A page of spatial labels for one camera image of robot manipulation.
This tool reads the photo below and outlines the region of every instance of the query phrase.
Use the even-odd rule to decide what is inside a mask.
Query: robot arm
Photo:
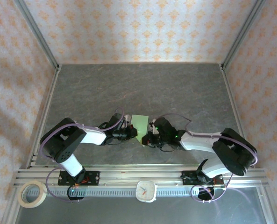
[[[150,126],[152,132],[142,138],[143,145],[162,148],[168,144],[173,149],[201,150],[217,155],[200,164],[193,177],[200,183],[207,184],[212,178],[229,172],[243,176],[255,161],[253,154],[256,154],[256,149],[231,128],[226,128],[221,133],[186,132],[176,130],[164,117],[154,120]],[[246,145],[253,154],[240,144],[224,138]]]
[[[121,115],[116,113],[109,122],[101,124],[99,128],[69,126],[53,135],[43,148],[55,162],[68,172],[75,183],[81,183],[85,177],[85,168],[73,154],[79,144],[106,145],[110,144],[113,139],[125,141],[137,136],[137,130],[132,125],[128,125],[127,115],[114,128],[101,131],[103,128],[114,125],[120,118]],[[69,124],[75,124],[75,122],[70,118],[63,119],[41,138],[40,144],[55,130]]]
[[[101,131],[101,129],[117,123],[120,118],[120,114],[115,114],[109,122],[103,123],[99,128],[84,128],[81,125],[69,126],[53,135],[43,148],[54,161],[68,172],[75,183],[81,183],[85,177],[85,169],[73,154],[79,144],[91,143],[102,146],[110,144],[113,139],[124,141],[137,136],[137,130],[132,125],[128,125],[126,118],[114,128]],[[42,144],[55,130],[67,124],[75,124],[75,122],[70,118],[63,119],[41,138],[40,143]],[[173,149],[201,150],[217,155],[213,159],[204,160],[193,176],[186,176],[196,180],[199,184],[208,184],[215,176],[228,172],[245,175],[254,161],[253,155],[240,145],[221,137],[216,138],[216,136],[225,136],[237,140],[247,145],[256,154],[256,149],[230,128],[226,128],[221,133],[205,134],[206,136],[215,136],[214,138],[203,138],[200,137],[204,135],[203,133],[176,130],[164,117],[154,120],[150,126],[153,130],[142,138],[143,145],[161,149],[168,144]]]

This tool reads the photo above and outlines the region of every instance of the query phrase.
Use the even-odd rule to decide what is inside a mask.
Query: white clock
[[[141,202],[153,202],[156,200],[157,185],[152,181],[139,181],[136,187],[136,198]]]

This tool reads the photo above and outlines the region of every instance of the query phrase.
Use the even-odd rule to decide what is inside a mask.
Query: green paper
[[[149,117],[143,115],[132,115],[131,124],[137,129],[137,140],[141,143],[143,136],[147,134]]]

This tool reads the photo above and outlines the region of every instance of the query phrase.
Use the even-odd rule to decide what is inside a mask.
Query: masking tape roll
[[[39,196],[33,202],[29,202],[26,198],[27,192],[32,188],[38,186],[39,188]],[[43,203],[47,196],[47,188],[46,185],[39,181],[30,181],[24,184],[19,190],[18,194],[18,202],[24,208],[35,208]]]

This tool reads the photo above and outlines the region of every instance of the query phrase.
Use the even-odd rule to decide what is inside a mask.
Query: patterned wallpaper
[[[277,204],[277,0],[266,1],[227,76]]]
[[[59,63],[221,63],[255,0],[26,2]]]
[[[0,221],[54,69],[13,0],[0,0]]]

